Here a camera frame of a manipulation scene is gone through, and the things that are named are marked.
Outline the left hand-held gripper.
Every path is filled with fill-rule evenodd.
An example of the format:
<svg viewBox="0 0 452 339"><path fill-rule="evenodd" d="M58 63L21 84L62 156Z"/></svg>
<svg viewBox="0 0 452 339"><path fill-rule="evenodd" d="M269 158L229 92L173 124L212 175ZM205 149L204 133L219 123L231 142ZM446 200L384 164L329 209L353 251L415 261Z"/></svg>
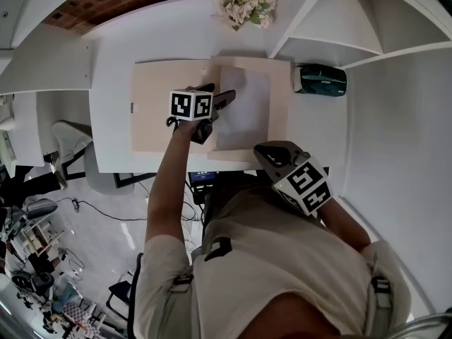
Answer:
<svg viewBox="0 0 452 339"><path fill-rule="evenodd" d="M213 122L218 111L226 108L236 98L236 90L214 95L214 83L207 83L194 90L171 90L169 92L168 126L176 131L181 121L196 123L191 141L203 145L213 132Z"/></svg>

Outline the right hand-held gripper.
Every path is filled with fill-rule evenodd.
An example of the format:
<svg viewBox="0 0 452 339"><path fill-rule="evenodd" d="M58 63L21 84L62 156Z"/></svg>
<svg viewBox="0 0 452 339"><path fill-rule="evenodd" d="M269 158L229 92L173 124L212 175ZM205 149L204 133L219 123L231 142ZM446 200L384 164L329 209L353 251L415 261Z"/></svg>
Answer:
<svg viewBox="0 0 452 339"><path fill-rule="evenodd" d="M276 182L273 190L290 207L309 216L332 199L333 193L328 175L314 157L307 158L283 177L285 171L295 166L301 153L302 150L290 141L268 141L254 148L263 170Z"/></svg>

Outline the white translucent sheet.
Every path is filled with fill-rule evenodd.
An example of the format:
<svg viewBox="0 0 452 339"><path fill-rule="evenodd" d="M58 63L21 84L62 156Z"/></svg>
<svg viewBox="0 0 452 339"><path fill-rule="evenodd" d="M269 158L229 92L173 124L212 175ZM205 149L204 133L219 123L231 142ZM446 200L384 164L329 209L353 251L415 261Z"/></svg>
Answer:
<svg viewBox="0 0 452 339"><path fill-rule="evenodd" d="M236 98L219 112L214 132L218 150L246 150L267 139L270 78L267 73L223 66L223 90L235 90Z"/></svg>

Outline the person's left forearm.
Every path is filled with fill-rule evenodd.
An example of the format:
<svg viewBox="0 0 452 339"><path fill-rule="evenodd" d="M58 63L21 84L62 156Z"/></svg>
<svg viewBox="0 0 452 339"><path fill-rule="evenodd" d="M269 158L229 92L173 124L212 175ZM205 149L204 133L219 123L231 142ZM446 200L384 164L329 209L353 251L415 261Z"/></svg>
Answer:
<svg viewBox="0 0 452 339"><path fill-rule="evenodd" d="M149 194L145 241L168 235L184 241L181 224L186 168L195 121L180 121L172 134Z"/></svg>

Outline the person's right forearm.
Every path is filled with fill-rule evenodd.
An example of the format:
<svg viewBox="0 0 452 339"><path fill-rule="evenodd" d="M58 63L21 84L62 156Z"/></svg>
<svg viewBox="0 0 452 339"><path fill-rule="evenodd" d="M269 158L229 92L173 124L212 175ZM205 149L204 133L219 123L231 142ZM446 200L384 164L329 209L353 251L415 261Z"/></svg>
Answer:
<svg viewBox="0 0 452 339"><path fill-rule="evenodd" d="M317 210L325 226L355 251L361 252L371 244L365 229L334 199Z"/></svg>

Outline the white desk with drawers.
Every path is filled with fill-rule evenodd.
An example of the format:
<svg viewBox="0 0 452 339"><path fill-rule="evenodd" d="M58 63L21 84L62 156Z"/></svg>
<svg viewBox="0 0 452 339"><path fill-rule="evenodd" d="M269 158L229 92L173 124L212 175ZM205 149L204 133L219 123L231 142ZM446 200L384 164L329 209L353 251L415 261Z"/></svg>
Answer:
<svg viewBox="0 0 452 339"><path fill-rule="evenodd" d="M136 64L154 61L209 60L212 57L254 57L257 52L245 28L221 28L204 38L201 31L183 23L180 28L163 23L157 30L104 36L93 42L90 120L95 154L101 172L156 172L163 153L135 152L131 140L131 78ZM343 165L347 151L347 99L293 94L288 105L287 138L313 155L324 167ZM189 171L254 170L258 162L208 160L191 152Z"/></svg>

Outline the black device with screen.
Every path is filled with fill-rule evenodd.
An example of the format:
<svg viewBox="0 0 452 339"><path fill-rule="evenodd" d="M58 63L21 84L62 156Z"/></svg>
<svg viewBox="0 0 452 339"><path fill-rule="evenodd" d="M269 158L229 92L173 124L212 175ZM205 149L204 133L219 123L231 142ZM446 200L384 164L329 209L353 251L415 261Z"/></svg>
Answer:
<svg viewBox="0 0 452 339"><path fill-rule="evenodd" d="M216 172L190 172L189 188L196 205L205 203L206 196L212 191L215 183Z"/></svg>

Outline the green tissue packet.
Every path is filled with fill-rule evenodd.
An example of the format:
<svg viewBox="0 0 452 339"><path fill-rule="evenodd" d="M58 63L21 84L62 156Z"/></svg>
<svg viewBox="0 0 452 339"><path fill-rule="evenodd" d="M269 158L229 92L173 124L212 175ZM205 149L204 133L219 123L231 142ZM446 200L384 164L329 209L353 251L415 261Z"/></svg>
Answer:
<svg viewBox="0 0 452 339"><path fill-rule="evenodd" d="M342 97L347 92L347 74L323 64L298 64L292 70L293 89L298 94Z"/></svg>

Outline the person's beige t-shirt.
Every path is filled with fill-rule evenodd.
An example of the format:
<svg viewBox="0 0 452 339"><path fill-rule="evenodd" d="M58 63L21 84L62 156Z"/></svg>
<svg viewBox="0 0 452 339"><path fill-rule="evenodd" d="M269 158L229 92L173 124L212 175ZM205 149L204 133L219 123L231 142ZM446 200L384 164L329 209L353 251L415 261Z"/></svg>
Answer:
<svg viewBox="0 0 452 339"><path fill-rule="evenodd" d="M355 251L322 223L250 186L215 200L201 254L145 243L137 339L342 339L404 324L410 291L385 241Z"/></svg>

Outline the white desk hutch shelf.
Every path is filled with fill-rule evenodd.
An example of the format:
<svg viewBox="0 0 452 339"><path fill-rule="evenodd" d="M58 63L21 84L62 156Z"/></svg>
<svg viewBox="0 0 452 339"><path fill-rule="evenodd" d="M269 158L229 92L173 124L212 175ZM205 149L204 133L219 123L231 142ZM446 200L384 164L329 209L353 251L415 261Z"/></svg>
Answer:
<svg viewBox="0 0 452 339"><path fill-rule="evenodd" d="M82 40L187 23L209 37L211 0L0 0L0 95L91 86ZM452 16L437 0L278 0L267 30L245 28L267 57L312 45L307 57L349 68L373 58L452 47Z"/></svg>

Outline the light grey chair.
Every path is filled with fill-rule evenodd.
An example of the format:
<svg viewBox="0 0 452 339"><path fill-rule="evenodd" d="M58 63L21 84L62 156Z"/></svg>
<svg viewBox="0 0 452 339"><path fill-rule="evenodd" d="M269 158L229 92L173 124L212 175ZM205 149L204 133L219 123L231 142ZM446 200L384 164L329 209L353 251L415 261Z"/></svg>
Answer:
<svg viewBox="0 0 452 339"><path fill-rule="evenodd" d="M76 153L93 141L91 126L71 121L56 121L52 126L52 134L58 142L62 162L74 159Z"/></svg>

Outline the black folding chair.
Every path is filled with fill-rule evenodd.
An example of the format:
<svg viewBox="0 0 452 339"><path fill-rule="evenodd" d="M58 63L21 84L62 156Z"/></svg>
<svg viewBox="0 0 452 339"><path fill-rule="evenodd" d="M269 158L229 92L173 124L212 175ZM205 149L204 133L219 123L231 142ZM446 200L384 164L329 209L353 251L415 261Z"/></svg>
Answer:
<svg viewBox="0 0 452 339"><path fill-rule="evenodd" d="M133 316L134 313L137 282L138 276L127 272L121 275L116 283L109 286L106 306L113 314L125 322L128 322L129 317Z"/></svg>

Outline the grey round appliance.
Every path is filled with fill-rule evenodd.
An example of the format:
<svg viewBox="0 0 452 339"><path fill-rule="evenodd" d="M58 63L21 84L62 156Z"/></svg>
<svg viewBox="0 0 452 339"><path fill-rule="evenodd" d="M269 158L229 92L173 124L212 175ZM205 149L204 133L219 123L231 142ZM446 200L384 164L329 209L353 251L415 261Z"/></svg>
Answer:
<svg viewBox="0 0 452 339"><path fill-rule="evenodd" d="M58 208L58 204L48 198L42 198L29 203L26 207L28 220L39 220L52 214Z"/></svg>

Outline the red checkered cloth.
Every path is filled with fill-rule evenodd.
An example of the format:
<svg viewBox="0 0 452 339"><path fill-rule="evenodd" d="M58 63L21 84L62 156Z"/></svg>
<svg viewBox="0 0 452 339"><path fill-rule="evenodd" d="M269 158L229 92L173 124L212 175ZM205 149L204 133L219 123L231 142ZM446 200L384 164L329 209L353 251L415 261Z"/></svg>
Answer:
<svg viewBox="0 0 452 339"><path fill-rule="evenodd" d="M64 305L62 314L71 322L79 326L86 326L88 324L84 311L73 302Z"/></svg>

